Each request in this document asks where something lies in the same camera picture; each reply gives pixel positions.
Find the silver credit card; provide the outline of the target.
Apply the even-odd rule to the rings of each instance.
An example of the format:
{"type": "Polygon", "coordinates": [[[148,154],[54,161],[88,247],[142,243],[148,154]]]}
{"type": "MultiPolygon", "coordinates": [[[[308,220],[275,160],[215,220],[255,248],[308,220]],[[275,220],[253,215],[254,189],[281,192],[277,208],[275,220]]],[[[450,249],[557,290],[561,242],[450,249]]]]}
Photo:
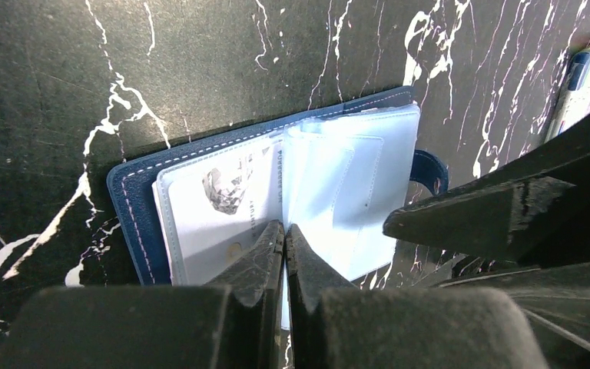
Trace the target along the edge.
{"type": "Polygon", "coordinates": [[[164,169],[157,209],[173,285],[202,285],[282,215],[282,143],[255,142],[164,169]]]}

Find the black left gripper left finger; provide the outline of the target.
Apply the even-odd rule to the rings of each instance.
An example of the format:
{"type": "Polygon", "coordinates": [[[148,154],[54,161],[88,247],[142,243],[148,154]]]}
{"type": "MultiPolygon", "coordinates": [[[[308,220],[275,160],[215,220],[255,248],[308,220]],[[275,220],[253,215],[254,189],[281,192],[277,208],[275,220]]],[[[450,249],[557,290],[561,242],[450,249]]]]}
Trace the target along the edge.
{"type": "Polygon", "coordinates": [[[280,350],[285,231],[269,221],[248,252],[206,283],[226,292],[212,368],[275,368],[280,350]]]}

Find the blue leather card holder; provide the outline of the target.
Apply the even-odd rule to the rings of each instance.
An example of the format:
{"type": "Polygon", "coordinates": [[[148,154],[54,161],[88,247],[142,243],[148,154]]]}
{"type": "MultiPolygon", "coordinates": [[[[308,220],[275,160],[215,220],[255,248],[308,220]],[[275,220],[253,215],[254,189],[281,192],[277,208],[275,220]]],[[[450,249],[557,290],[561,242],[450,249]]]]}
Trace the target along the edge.
{"type": "Polygon", "coordinates": [[[393,259],[382,233],[409,183],[448,188],[416,148],[408,86],[202,138],[118,165],[107,186],[142,284],[202,285],[268,223],[296,224],[348,280],[393,259]]]}

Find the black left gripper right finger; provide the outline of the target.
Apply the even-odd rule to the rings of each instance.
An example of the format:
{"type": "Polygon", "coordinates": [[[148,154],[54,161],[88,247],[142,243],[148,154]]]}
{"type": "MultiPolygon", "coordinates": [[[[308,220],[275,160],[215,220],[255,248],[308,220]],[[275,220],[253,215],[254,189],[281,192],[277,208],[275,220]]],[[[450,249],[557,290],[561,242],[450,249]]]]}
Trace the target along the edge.
{"type": "Polygon", "coordinates": [[[285,240],[291,341],[296,368],[328,368],[323,294],[356,285],[325,262],[292,224],[285,240]]]}

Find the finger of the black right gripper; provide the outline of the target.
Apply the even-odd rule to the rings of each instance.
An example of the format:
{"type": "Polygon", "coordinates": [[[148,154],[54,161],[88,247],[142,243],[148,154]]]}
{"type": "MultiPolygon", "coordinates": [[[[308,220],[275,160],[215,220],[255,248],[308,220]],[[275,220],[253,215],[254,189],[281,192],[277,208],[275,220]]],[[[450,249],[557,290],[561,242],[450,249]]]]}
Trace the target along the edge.
{"type": "Polygon", "coordinates": [[[552,367],[590,367],[590,262],[460,277],[441,288],[496,288],[528,319],[552,367]]]}
{"type": "Polygon", "coordinates": [[[383,231],[495,260],[590,261],[590,114],[491,174],[393,211],[383,231]]]}

